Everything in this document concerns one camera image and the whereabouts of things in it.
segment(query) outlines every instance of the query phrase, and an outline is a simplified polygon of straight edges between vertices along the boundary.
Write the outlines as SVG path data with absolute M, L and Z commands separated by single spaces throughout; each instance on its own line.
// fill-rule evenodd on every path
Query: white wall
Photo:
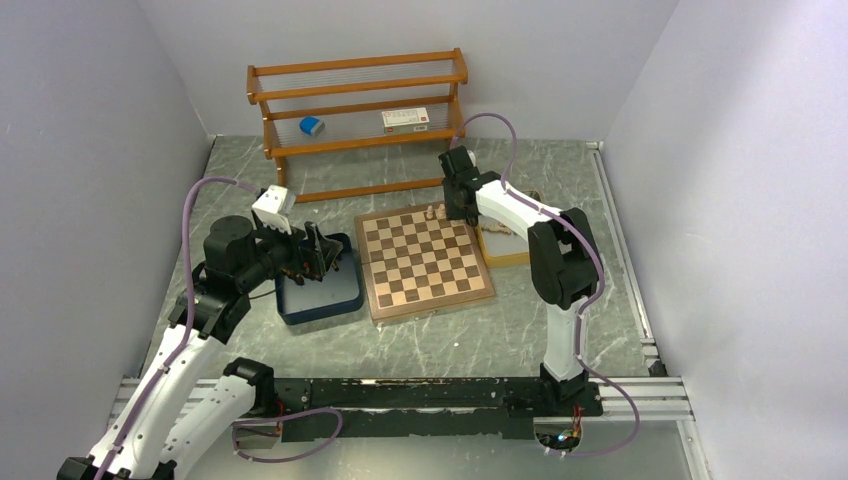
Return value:
M 132 1 L 0 14 L 0 478 L 56 478 L 137 374 L 209 142 Z
M 677 0 L 142 0 L 207 130 L 261 135 L 248 64 L 463 50 L 466 115 L 526 138 L 603 138 Z M 475 122 L 470 135 L 508 131 Z
M 606 141 L 716 479 L 848 471 L 848 7 L 682 0 Z

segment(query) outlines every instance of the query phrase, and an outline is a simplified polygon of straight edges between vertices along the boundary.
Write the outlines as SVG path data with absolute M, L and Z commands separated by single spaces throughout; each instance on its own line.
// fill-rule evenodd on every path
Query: checkered pattern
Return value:
M 426 206 L 362 222 L 379 308 L 408 305 L 486 287 L 472 230 L 461 220 L 427 220 Z

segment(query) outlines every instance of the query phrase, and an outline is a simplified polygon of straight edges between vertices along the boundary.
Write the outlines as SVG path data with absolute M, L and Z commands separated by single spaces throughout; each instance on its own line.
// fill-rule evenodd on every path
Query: chessboard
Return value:
M 426 218 L 416 205 L 355 218 L 371 318 L 376 322 L 492 298 L 474 230 Z

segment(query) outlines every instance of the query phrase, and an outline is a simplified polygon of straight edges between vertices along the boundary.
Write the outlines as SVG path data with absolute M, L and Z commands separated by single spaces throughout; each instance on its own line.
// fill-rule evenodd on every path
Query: cable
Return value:
M 147 398 L 150 396 L 150 393 L 159 383 L 159 379 L 162 378 L 162 375 L 170 368 L 171 364 L 174 363 L 174 360 L 179 357 L 179 355 L 183 352 L 186 345 L 188 345 L 188 341 L 191 337 L 192 326 L 194 326 L 194 279 L 191 276 L 191 245 L 189 244 L 189 220 L 191 218 L 191 209 L 194 207 L 194 202 L 197 200 L 197 194 L 200 192 L 200 189 L 209 183 L 220 182 L 226 183 L 229 185 L 235 185 L 239 188 L 243 188 L 255 195 L 259 194 L 259 189 L 255 186 L 242 182 L 233 178 L 227 177 L 205 177 L 201 178 L 191 187 L 188 195 L 186 196 L 185 203 L 183 204 L 183 216 L 182 216 L 182 225 L 181 225 L 181 234 L 182 234 L 182 254 L 183 254 L 183 275 L 185 276 L 186 282 L 186 299 L 188 299 L 188 308 L 186 311 L 186 325 L 185 332 L 183 332 L 183 338 L 180 340 L 180 343 L 174 348 L 170 355 L 165 358 L 165 361 L 162 362 L 162 366 L 156 369 L 153 372 L 153 376 L 150 377 L 150 381 L 144 386 L 139 393 L 135 403 L 130 407 L 130 411 L 127 414 L 126 421 L 121 426 L 121 429 L 118 430 L 118 434 L 115 436 L 115 441 L 112 443 L 112 448 L 103 457 L 103 462 L 101 462 L 100 467 L 97 469 L 97 472 L 94 474 L 93 480 L 102 480 L 103 475 L 109 469 L 109 465 L 112 464 L 112 461 L 115 458 L 115 455 L 118 451 L 120 451 L 121 446 L 124 443 L 124 440 L 127 438 L 127 434 L 132 427 L 135 425 L 135 421 L 138 418 L 139 413 L 141 413 L 141 409 L 144 407 Z
M 235 427 L 239 427 L 239 426 L 243 426 L 243 425 L 262 425 L 262 424 L 269 423 L 269 422 L 286 422 L 288 420 L 295 420 L 295 419 L 298 419 L 298 418 L 308 417 L 310 415 L 316 415 L 316 414 L 319 414 L 319 413 L 329 413 L 329 414 L 335 415 L 336 418 L 338 419 L 338 422 L 336 423 L 336 430 L 333 432 L 332 435 L 330 435 L 330 438 L 328 438 L 327 440 L 324 441 L 324 443 L 322 443 L 321 445 L 318 445 L 317 447 L 313 448 L 312 450 L 309 450 L 307 452 L 295 455 L 293 457 L 262 458 L 262 457 L 254 457 L 253 455 L 248 455 L 248 454 L 244 453 L 243 451 L 239 450 L 239 448 L 238 448 L 238 441 L 236 440 L 236 428 Z M 282 417 L 276 417 L 276 418 L 255 418 L 255 419 L 252 418 L 252 419 L 247 419 L 247 420 L 236 420 L 235 422 L 233 422 L 234 428 L 233 428 L 233 432 L 232 432 L 233 452 L 236 455 L 238 455 L 239 457 L 241 457 L 245 460 L 249 460 L 251 462 L 257 462 L 257 463 L 294 462 L 296 460 L 300 460 L 302 458 L 306 458 L 310 455 L 318 453 L 321 450 L 324 450 L 325 448 L 327 448 L 333 442 L 333 440 L 335 440 L 339 436 L 339 433 L 342 431 L 342 424 L 343 424 L 343 420 L 342 420 L 341 412 L 339 412 L 335 408 L 330 408 L 330 407 L 315 408 L 315 409 L 312 409 L 312 410 L 306 410 L 306 411 L 303 411 L 303 412 L 293 413 L 291 415 L 284 415 Z
M 280 287 L 277 287 L 277 288 L 275 288 L 275 289 L 273 289 L 273 290 L 270 290 L 270 291 L 268 291 L 268 292 L 265 292 L 265 293 L 260 293 L 259 295 L 256 295 L 255 297 L 248 297 L 248 299 L 250 299 L 250 300 L 258 300 L 258 299 L 260 299 L 260 298 L 262 298 L 262 297 L 267 297 L 268 295 L 272 295 L 272 294 L 274 294 L 274 293 L 277 293 L 277 290 L 279 290 L 279 289 L 280 289 Z
M 533 210 L 537 210 L 538 207 L 536 206 L 536 204 L 532 203 L 529 200 L 524 199 L 522 196 L 515 193 L 513 191 L 513 189 L 510 188 L 507 185 L 507 179 L 509 178 L 510 171 L 512 170 L 512 164 L 515 162 L 515 158 L 518 155 L 518 136 L 515 134 L 515 128 L 513 128 L 512 124 L 509 122 L 509 120 L 506 119 L 506 117 L 499 115 L 497 113 L 478 113 L 476 115 L 472 115 L 472 116 L 468 117 L 468 119 L 465 120 L 462 123 L 462 125 L 460 125 L 459 128 L 456 129 L 456 133 L 453 135 L 453 138 L 451 139 L 450 148 L 454 148 L 454 146 L 456 145 L 456 142 L 459 138 L 459 132 L 461 132 L 462 129 L 465 128 L 465 126 L 470 121 L 472 121 L 476 118 L 480 118 L 480 117 L 497 118 L 498 120 L 502 121 L 507 126 L 507 128 L 509 128 L 509 132 L 512 135 L 512 156 L 510 157 L 509 162 L 506 165 L 506 168 L 504 168 L 504 171 L 501 174 L 501 187 L 513 199 L 517 200 L 518 202 L 520 202 L 523 205 L 526 205 L 529 208 L 532 208 Z M 586 302 L 584 302 L 582 305 L 580 305 L 580 307 L 577 309 L 577 312 L 575 314 L 576 320 L 575 320 L 575 327 L 574 328 L 575 328 L 577 333 L 574 335 L 574 356 L 575 356 L 575 359 L 577 360 L 577 363 L 581 367 L 583 367 L 584 370 L 589 372 L 590 375 L 592 375 L 593 377 L 597 377 L 597 378 L 601 379 L 602 382 L 604 382 L 605 384 L 609 385 L 610 387 L 616 389 L 619 393 L 621 393 L 621 395 L 624 397 L 624 399 L 627 400 L 627 403 L 630 404 L 630 408 L 633 410 L 634 425 L 633 425 L 633 430 L 630 432 L 630 435 L 628 435 L 627 438 L 616 443 L 615 445 L 612 445 L 612 446 L 607 447 L 607 448 L 603 448 L 601 450 L 592 451 L 592 452 L 569 453 L 568 456 L 570 456 L 570 457 L 595 457 L 595 456 L 600 456 L 600 455 L 606 455 L 608 453 L 615 452 L 616 450 L 619 450 L 619 449 L 625 447 L 626 445 L 629 445 L 631 442 L 633 442 L 633 440 L 636 438 L 636 436 L 639 435 L 639 430 L 642 427 L 642 422 L 641 422 L 641 418 L 639 416 L 639 409 L 636 407 L 636 402 L 633 401 L 633 398 L 630 395 L 628 395 L 628 393 L 626 391 L 624 391 L 624 389 L 621 388 L 621 386 L 619 384 L 615 383 L 614 381 L 610 380 L 609 377 L 598 373 L 597 371 L 595 371 L 594 369 L 592 369 L 591 367 L 586 365 L 586 363 L 583 361 L 583 352 L 580 349 L 581 337 L 583 335 L 583 312 L 585 312 L 586 309 L 589 308 L 590 305 L 595 303 L 601 297 L 601 295 L 603 295 L 604 290 L 606 290 L 606 279 L 604 278 L 604 268 L 601 265 L 601 259 L 598 257 L 598 253 L 595 252 L 595 249 L 592 248 L 592 245 L 589 244 L 589 241 L 586 240 L 586 237 L 584 237 L 583 234 L 581 234 L 579 230 L 577 230 L 570 223 L 566 222 L 562 217 L 559 216 L 559 214 L 551 212 L 546 208 L 539 210 L 539 212 L 541 214 L 553 219 L 554 221 L 558 222 L 560 225 L 563 226 L 563 228 L 566 229 L 566 231 L 568 231 L 569 233 L 574 235 L 574 238 L 576 238 L 577 241 L 580 242 L 580 245 L 582 245 L 583 248 L 586 250 L 586 252 L 589 254 L 589 258 L 592 260 L 592 264 L 595 266 L 595 271 L 598 274 L 598 289 L 595 291 L 595 293 L 593 295 L 591 295 L 589 297 L 588 300 L 586 300 Z

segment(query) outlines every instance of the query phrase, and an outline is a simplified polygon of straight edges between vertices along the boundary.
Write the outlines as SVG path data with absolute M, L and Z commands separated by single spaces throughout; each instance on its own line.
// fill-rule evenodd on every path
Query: marble-pattern floor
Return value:
M 468 139 L 481 170 L 500 171 L 509 158 L 505 140 Z M 296 193 L 377 185 L 441 176 L 437 155 L 443 142 L 375 147 L 289 160 L 288 187 Z M 276 181 L 274 163 L 266 160 L 260 137 L 218 137 L 207 175 L 237 177 L 255 185 Z M 579 207 L 588 217 L 607 278 L 607 292 L 588 315 L 589 364 L 613 376 L 644 376 L 637 321 L 625 288 L 626 272 L 613 243 L 595 167 L 584 142 L 522 141 L 510 181 L 542 193 L 545 203 Z M 362 213 L 440 200 L 441 188 L 295 205 L 290 220 L 318 223 L 324 234 L 347 233 L 356 242 L 353 217 Z M 253 202 L 231 186 L 210 185 L 201 191 L 191 220 L 192 262 L 202 260 L 209 227 L 224 215 L 250 216 Z M 165 318 L 185 288 L 177 259 L 153 336 L 151 356 L 167 325 Z M 375 326 L 366 304 L 357 312 L 298 326 L 277 315 L 273 296 L 256 300 L 222 355 L 204 377 L 217 378 L 232 359 L 244 356 L 274 367 L 279 377 L 453 377 L 537 375 L 545 354 L 545 304 L 530 280 L 529 266 L 490 269 L 494 300 L 407 321 Z M 273 288 L 260 287 L 254 293 Z

